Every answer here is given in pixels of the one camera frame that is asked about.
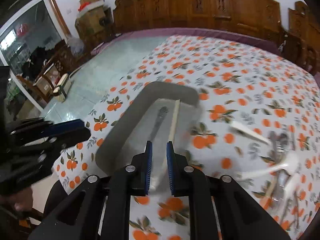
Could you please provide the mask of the left hand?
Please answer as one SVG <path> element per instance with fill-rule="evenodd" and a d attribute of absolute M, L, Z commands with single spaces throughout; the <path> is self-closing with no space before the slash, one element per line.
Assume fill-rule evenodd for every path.
<path fill-rule="evenodd" d="M 8 197 L 1 196 L 1 205 L 11 205 L 16 211 L 30 211 L 33 208 L 33 189 L 28 187 Z"/>

